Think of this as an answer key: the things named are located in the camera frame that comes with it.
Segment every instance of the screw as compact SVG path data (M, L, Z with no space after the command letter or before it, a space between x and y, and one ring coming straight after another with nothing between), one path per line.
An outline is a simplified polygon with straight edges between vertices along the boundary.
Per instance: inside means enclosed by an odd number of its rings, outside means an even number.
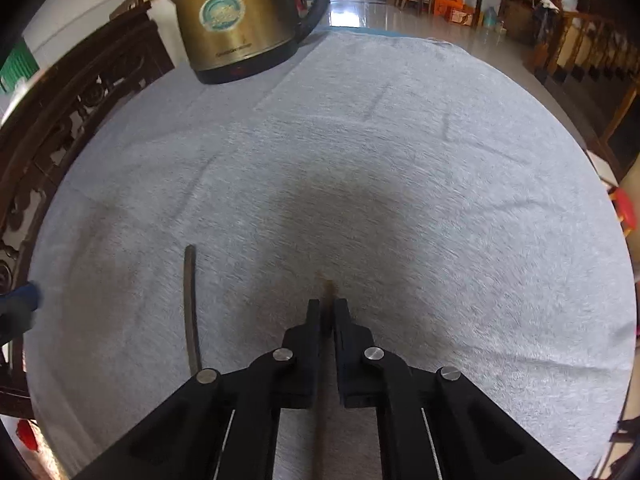
M460 370L455 366L443 366L440 369L440 375L447 381L457 381L460 378Z
M385 356L385 351L377 346L370 346L364 351L364 357L370 361L380 361Z
M218 372L213 368L204 368L196 374L196 380L200 384L209 384L218 378Z
M293 357L293 352L288 348L278 348L273 351L273 358L276 361L288 361Z

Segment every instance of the tile floor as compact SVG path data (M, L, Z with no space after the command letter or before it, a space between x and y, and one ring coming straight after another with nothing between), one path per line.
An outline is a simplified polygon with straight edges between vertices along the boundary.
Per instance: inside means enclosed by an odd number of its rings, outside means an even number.
M399 10L380 0L332 0L321 25L376 28L416 38L435 38L454 43L468 53L500 70L526 89L549 110L583 148L586 144L574 123L558 102L523 65L530 49L504 36L479 27L447 23L442 17L423 13L415 7Z

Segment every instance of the round sticker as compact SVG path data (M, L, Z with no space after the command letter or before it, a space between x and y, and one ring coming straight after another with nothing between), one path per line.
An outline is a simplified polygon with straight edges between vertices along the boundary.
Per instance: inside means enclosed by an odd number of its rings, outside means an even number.
M209 32L234 28L243 16L242 0L207 0L200 7L200 23Z

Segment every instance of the gold kettle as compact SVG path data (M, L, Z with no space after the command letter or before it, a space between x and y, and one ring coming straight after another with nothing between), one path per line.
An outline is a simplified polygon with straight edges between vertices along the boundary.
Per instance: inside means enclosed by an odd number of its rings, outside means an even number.
M263 72L293 56L330 0L314 0L304 18L295 0L172 0L191 67L218 84Z

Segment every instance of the carved wooden chair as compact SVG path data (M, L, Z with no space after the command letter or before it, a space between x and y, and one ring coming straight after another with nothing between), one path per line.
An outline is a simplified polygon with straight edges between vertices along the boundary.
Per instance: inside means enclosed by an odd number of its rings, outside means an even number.
M24 284L38 230L66 171L115 105L174 66L146 14L128 10L34 83L0 128L0 294ZM0 413L34 418L22 339L0 353Z

